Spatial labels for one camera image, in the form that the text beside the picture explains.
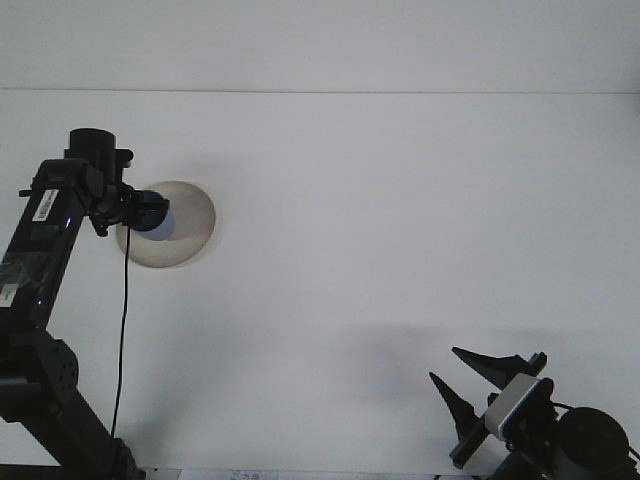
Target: barcode label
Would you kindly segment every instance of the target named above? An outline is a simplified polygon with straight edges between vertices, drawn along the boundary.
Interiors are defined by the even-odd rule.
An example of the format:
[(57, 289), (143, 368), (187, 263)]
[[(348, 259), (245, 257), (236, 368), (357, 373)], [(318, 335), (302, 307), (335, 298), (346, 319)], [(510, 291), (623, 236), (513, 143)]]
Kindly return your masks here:
[(34, 222), (44, 222), (47, 220), (51, 207), (53, 207), (53, 202), (56, 201), (57, 196), (58, 190), (45, 190), (42, 200), (40, 200), (40, 205), (38, 205), (38, 209), (36, 210), (36, 214), (33, 216)]
[(5, 283), (2, 286), (2, 292), (0, 292), (0, 307), (10, 307), (13, 303), (13, 297), (16, 296), (17, 291), (17, 283)]

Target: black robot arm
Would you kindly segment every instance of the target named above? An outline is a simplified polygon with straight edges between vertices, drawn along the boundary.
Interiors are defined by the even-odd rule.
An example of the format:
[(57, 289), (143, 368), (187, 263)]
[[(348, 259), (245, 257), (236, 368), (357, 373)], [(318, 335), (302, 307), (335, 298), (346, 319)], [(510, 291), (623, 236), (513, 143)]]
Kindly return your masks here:
[(84, 217), (105, 236), (109, 225), (166, 215), (166, 200), (145, 202), (122, 182), (132, 158), (109, 132), (71, 132), (65, 158), (42, 162), (20, 192), (29, 201), (0, 265), (0, 415), (22, 423), (60, 463), (56, 478), (144, 478), (78, 392), (76, 355), (46, 331)]
[(525, 361), (453, 351), (501, 390), (477, 417), (471, 404), (431, 373), (456, 424), (459, 442), (450, 454), (456, 467), (491, 434), (510, 452), (491, 480), (640, 480), (627, 435), (613, 418), (593, 408), (569, 408), (558, 418), (553, 381), (536, 377), (546, 365), (544, 353)]

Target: label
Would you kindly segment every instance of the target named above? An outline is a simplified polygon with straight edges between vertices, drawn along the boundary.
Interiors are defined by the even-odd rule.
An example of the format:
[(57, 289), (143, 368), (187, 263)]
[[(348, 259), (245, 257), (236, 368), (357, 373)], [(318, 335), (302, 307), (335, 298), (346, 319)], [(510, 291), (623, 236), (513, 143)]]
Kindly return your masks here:
[(16, 296), (17, 291), (17, 283), (5, 283), (2, 286), (2, 292), (0, 292), (0, 307), (10, 307), (13, 303), (13, 297)]
[(33, 216), (34, 222), (44, 222), (47, 220), (49, 212), (51, 212), (51, 207), (53, 207), (53, 202), (56, 201), (56, 197), (58, 196), (58, 191), (59, 190), (45, 190), (36, 214)]

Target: wire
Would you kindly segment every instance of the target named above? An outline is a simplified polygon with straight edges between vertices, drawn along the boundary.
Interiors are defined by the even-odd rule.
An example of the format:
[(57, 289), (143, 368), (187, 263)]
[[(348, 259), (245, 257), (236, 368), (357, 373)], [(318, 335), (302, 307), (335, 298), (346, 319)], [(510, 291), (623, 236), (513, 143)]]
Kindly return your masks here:
[(565, 410), (573, 410), (574, 408), (569, 405), (565, 405), (564, 403), (556, 403), (556, 402), (554, 402), (553, 406), (558, 408), (564, 408)]
[(122, 358), (124, 353), (124, 327), (127, 320), (129, 305), (129, 251), (131, 249), (131, 227), (127, 227), (127, 247), (124, 253), (124, 305), (122, 307), (122, 326), (120, 327), (120, 354), (118, 356), (118, 390), (116, 404), (113, 408), (113, 423), (111, 424), (111, 440), (115, 438), (118, 410), (120, 408), (120, 394), (122, 393)]

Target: white wall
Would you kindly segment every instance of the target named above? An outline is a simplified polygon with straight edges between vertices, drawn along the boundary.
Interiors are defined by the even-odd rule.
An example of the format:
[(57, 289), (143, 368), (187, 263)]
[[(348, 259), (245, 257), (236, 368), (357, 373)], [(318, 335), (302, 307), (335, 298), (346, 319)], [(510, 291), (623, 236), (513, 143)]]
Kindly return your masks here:
[[(132, 184), (212, 196), (197, 262), (132, 268), (120, 433), (143, 465), (453, 471), (427, 371), (479, 408), (491, 388), (452, 345), (545, 351), (555, 398), (637, 443), (639, 101), (3, 91), (0, 238), (80, 126), (135, 151)], [(50, 324), (105, 423), (121, 262), (85, 225)], [(46, 459), (2, 426), (0, 461)]]
[(0, 0), (0, 87), (639, 92), (636, 0)]

